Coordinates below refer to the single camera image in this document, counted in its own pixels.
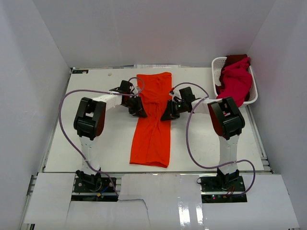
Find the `orange t shirt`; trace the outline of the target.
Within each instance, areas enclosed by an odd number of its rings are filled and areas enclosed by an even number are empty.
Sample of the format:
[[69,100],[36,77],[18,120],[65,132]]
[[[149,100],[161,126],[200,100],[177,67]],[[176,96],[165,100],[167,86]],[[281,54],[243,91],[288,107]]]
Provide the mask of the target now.
[[161,121],[167,102],[172,99],[172,74],[138,74],[142,105],[147,114],[139,118],[130,152],[130,164],[166,168],[170,161],[171,122]]

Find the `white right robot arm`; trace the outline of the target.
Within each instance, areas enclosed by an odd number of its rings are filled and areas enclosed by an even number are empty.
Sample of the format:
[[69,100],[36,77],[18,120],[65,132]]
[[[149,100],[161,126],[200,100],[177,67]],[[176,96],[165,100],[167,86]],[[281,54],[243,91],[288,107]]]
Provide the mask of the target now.
[[[186,126],[186,145],[192,161],[203,169],[216,169],[216,184],[222,191],[228,191],[239,179],[237,167],[237,144],[245,120],[232,97],[223,99],[197,99],[190,87],[179,90],[177,97],[174,91],[170,91],[173,99],[167,101],[166,109],[161,121],[175,120],[184,112],[190,113]],[[213,129],[219,137],[220,159],[217,166],[202,166],[192,156],[189,147],[189,123],[194,113],[208,114],[211,118]]]

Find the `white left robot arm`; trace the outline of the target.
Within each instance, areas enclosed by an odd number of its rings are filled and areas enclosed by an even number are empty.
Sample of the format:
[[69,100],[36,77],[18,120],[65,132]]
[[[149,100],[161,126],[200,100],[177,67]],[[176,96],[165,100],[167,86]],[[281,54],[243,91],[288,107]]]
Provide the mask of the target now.
[[107,110],[121,105],[128,108],[132,116],[147,117],[141,97],[135,96],[134,90],[130,81],[123,80],[120,86],[111,89],[109,94],[96,98],[83,97],[79,103],[73,127],[81,142],[83,161],[82,169],[77,170],[76,174],[82,185],[92,192],[103,188],[98,151],[93,146],[103,132]]

